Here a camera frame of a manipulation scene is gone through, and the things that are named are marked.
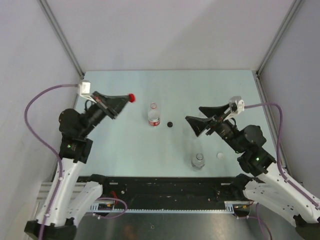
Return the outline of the red bottle cap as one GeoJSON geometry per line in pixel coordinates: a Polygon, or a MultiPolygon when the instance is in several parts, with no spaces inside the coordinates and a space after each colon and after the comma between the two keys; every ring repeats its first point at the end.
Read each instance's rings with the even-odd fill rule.
{"type": "Polygon", "coordinates": [[[128,94],[129,102],[134,103],[136,101],[136,97],[133,93],[128,94]]]}

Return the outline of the clear bottle red label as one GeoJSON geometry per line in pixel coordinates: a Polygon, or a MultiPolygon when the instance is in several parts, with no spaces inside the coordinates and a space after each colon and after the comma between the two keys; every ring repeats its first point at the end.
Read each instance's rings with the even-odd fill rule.
{"type": "Polygon", "coordinates": [[[148,116],[148,124],[150,126],[157,127],[160,124],[161,122],[160,111],[156,103],[152,102],[150,104],[150,109],[148,111],[147,116],[148,116]]]}

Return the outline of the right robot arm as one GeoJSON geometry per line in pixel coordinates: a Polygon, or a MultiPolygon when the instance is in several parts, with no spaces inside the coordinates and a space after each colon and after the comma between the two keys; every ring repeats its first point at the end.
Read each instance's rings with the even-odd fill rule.
{"type": "Polygon", "coordinates": [[[305,240],[320,238],[320,199],[306,190],[264,148],[266,138],[260,126],[248,125],[238,130],[230,119],[242,113],[246,106],[229,103],[219,107],[199,107],[205,118],[186,116],[197,137],[202,133],[217,133],[240,157],[237,161],[244,173],[231,183],[230,194],[237,200],[252,200],[289,222],[305,240]]]}

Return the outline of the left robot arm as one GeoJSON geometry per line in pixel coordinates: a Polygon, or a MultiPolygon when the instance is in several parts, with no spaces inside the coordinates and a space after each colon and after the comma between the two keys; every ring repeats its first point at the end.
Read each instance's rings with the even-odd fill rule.
{"type": "Polygon", "coordinates": [[[88,135],[105,118],[115,119],[134,94],[107,96],[97,91],[89,97],[90,107],[83,113],[68,108],[59,115],[62,142],[55,151],[58,167],[54,179],[35,220],[26,223],[24,232],[33,240],[73,240],[82,218],[97,200],[110,196],[107,177],[93,174],[82,191],[71,199],[80,171],[86,165],[93,141],[88,135]]]}

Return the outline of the black bottle cap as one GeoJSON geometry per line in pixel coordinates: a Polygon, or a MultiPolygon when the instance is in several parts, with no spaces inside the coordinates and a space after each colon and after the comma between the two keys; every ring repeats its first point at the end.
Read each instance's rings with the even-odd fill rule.
{"type": "Polygon", "coordinates": [[[167,126],[168,126],[169,128],[172,128],[172,127],[173,127],[173,123],[172,123],[171,121],[169,121],[169,122],[167,123],[167,126]]]}

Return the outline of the white bottle cap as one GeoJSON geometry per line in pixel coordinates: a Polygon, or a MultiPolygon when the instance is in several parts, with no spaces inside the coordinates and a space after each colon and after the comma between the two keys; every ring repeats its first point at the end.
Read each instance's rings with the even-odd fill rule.
{"type": "Polygon", "coordinates": [[[224,154],[221,153],[221,152],[219,152],[219,153],[217,154],[217,158],[220,159],[220,160],[222,160],[222,159],[224,158],[224,154]]]}

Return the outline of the short clear bottle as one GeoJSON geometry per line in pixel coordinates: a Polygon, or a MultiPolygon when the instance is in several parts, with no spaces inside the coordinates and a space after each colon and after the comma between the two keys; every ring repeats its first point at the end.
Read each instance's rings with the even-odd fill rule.
{"type": "Polygon", "coordinates": [[[202,153],[195,154],[191,159],[191,165],[196,170],[201,170],[205,166],[205,158],[202,153]]]}

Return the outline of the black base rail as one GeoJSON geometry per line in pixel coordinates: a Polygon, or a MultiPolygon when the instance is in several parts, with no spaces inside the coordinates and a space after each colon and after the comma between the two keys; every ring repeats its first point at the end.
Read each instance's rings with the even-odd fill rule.
{"type": "Polygon", "coordinates": [[[249,177],[111,177],[80,176],[79,183],[97,181],[103,197],[117,197],[127,206],[159,206],[177,199],[178,203],[248,201],[244,196],[249,177]]]}

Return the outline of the left aluminium corner post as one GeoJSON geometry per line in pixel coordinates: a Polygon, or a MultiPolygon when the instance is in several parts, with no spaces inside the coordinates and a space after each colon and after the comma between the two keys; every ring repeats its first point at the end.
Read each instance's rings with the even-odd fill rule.
{"type": "Polygon", "coordinates": [[[55,17],[54,12],[52,11],[47,0],[37,0],[38,5],[40,6],[44,16],[46,17],[49,25],[51,26],[57,40],[60,42],[62,49],[64,50],[66,56],[70,60],[73,68],[77,72],[80,79],[83,79],[85,76],[85,72],[79,64],[79,61],[76,58],[60,24],[58,23],[57,18],[55,17]]]}

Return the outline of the aluminium corner post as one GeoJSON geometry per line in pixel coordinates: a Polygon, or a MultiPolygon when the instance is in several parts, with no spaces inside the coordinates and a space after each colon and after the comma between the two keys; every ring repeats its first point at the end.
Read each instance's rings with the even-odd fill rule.
{"type": "Polygon", "coordinates": [[[281,43],[281,40],[285,36],[285,33],[288,31],[289,27],[293,23],[296,15],[298,14],[304,2],[305,2],[304,0],[294,0],[290,5],[289,10],[287,11],[283,21],[280,24],[280,27],[278,28],[274,38],[272,39],[271,44],[268,47],[261,63],[259,64],[257,70],[255,71],[255,74],[257,76],[260,76],[262,74],[266,65],[271,60],[274,52],[276,51],[277,47],[281,43]]]}
{"type": "Polygon", "coordinates": [[[38,5],[40,6],[44,16],[46,17],[49,25],[51,26],[57,40],[60,42],[62,49],[64,50],[66,56],[70,60],[73,68],[77,72],[80,79],[83,79],[85,76],[85,72],[79,64],[79,61],[76,58],[60,24],[58,23],[57,18],[55,17],[54,12],[52,11],[47,0],[37,0],[38,5]]]}

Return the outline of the right aluminium corner post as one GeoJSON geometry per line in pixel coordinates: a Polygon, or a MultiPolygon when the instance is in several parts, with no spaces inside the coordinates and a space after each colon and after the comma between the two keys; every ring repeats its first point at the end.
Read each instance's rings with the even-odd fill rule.
{"type": "Polygon", "coordinates": [[[259,64],[257,70],[255,71],[255,74],[257,76],[260,76],[262,74],[266,65],[271,60],[274,52],[276,51],[277,47],[281,43],[281,40],[285,36],[285,33],[288,31],[289,27],[293,23],[296,15],[298,14],[304,2],[305,2],[304,0],[294,0],[290,5],[289,10],[287,11],[283,21],[280,24],[280,27],[278,28],[274,38],[272,39],[271,44],[268,47],[261,63],[259,64]]]}

